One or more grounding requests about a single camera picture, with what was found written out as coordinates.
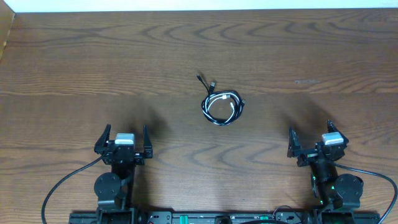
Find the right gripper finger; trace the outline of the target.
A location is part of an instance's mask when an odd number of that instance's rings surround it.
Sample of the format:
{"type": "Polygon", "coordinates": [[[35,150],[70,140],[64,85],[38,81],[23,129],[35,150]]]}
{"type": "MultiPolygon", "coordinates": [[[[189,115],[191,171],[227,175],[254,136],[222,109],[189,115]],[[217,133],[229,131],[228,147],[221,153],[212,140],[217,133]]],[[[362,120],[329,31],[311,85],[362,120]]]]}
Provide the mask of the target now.
{"type": "Polygon", "coordinates": [[[287,157],[297,157],[301,151],[301,144],[296,131],[290,127],[289,128],[289,145],[287,151],[287,157]]]}
{"type": "Polygon", "coordinates": [[[329,132],[329,133],[339,133],[340,136],[343,138],[343,142],[344,142],[345,144],[348,144],[348,143],[349,143],[348,138],[347,138],[342,132],[340,132],[340,131],[337,129],[337,127],[333,124],[333,122],[332,122],[330,119],[327,121],[327,129],[328,129],[328,132],[329,132]]]}

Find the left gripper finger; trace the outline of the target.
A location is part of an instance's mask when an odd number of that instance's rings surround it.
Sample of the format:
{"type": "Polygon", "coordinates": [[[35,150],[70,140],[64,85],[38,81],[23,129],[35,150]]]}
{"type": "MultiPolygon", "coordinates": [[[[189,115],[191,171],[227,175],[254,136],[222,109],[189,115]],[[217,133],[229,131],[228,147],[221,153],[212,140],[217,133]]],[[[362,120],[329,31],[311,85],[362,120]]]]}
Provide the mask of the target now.
{"type": "Polygon", "coordinates": [[[144,128],[143,128],[143,136],[144,136],[144,143],[143,143],[144,152],[145,153],[153,153],[153,146],[150,141],[148,128],[146,125],[144,125],[144,128]]]}
{"type": "Polygon", "coordinates": [[[99,137],[95,143],[94,150],[106,150],[108,148],[109,134],[111,130],[111,125],[107,124],[102,135],[99,137]]]}

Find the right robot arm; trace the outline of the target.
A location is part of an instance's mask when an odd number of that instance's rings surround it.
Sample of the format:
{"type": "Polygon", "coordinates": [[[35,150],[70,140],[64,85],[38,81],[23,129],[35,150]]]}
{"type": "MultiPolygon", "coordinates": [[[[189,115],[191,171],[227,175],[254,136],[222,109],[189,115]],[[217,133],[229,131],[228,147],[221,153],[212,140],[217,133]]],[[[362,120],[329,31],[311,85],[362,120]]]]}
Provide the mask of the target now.
{"type": "Polygon", "coordinates": [[[355,223],[354,210],[360,207],[363,180],[352,174],[337,173],[349,140],[329,120],[328,132],[311,149],[304,149],[293,128],[289,129],[288,157],[297,158],[299,167],[309,166],[313,193],[321,206],[302,215],[302,223],[355,223]]]}

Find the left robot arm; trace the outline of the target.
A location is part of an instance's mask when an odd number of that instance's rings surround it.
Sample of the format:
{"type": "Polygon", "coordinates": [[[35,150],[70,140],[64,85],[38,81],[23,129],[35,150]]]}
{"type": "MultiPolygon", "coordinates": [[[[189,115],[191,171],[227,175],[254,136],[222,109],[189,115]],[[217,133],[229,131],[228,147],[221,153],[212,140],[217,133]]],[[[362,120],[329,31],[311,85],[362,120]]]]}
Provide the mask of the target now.
{"type": "Polygon", "coordinates": [[[118,133],[109,138],[111,125],[107,125],[94,146],[95,153],[111,166],[111,172],[101,174],[94,184],[98,197],[95,223],[147,223],[147,212],[130,206],[134,185],[135,168],[143,166],[146,159],[153,158],[153,146],[147,126],[143,127],[143,151],[135,150],[135,135],[118,133]]]}

